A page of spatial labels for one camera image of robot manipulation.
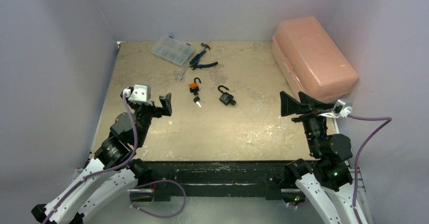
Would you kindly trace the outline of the black key bunch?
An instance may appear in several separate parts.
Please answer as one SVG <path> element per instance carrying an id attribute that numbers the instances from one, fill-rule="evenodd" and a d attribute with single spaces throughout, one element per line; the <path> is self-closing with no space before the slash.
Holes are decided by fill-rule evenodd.
<path id="1" fill-rule="evenodd" d="M 202 103 L 204 103 L 203 100 L 201 100 L 201 98 L 199 96 L 195 96 L 193 99 L 194 103 L 201 108 L 202 107 Z"/>

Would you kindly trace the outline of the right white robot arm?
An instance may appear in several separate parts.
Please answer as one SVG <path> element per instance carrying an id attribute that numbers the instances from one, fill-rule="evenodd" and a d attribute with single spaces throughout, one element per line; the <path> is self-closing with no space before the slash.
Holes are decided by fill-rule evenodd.
<path id="1" fill-rule="evenodd" d="M 296 100 L 280 92 L 281 116 L 296 115 L 294 123 L 302 123 L 310 156 L 317 161 L 297 159 L 285 166 L 284 181 L 298 187 L 324 223 L 367 223 L 354 193 L 357 178 L 352 177 L 347 161 L 352 158 L 351 140 L 340 134 L 328 134 L 328 118 L 346 118 L 352 103 L 339 99 L 323 103 L 299 92 Z"/>

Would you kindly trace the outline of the orange black padlock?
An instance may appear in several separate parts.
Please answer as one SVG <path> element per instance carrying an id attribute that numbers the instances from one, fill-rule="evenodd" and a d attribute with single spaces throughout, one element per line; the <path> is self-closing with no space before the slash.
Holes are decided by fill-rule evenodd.
<path id="1" fill-rule="evenodd" d="M 199 92 L 199 83 L 201 83 L 201 79 L 199 77 L 195 77 L 193 79 L 193 83 L 189 84 L 189 91 L 197 96 Z"/>

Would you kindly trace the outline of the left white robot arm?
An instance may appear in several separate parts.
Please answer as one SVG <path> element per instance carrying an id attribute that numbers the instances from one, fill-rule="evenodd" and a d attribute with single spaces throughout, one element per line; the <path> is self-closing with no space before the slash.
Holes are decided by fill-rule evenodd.
<path id="1" fill-rule="evenodd" d="M 151 182 L 151 169 L 136 151 L 142 147 L 153 118 L 172 115 L 171 94 L 159 97 L 136 86 L 121 93 L 125 112 L 110 126 L 108 138 L 95 151 L 80 175 L 54 200 L 37 204 L 31 214 L 39 223 L 86 223 L 123 192 Z"/>

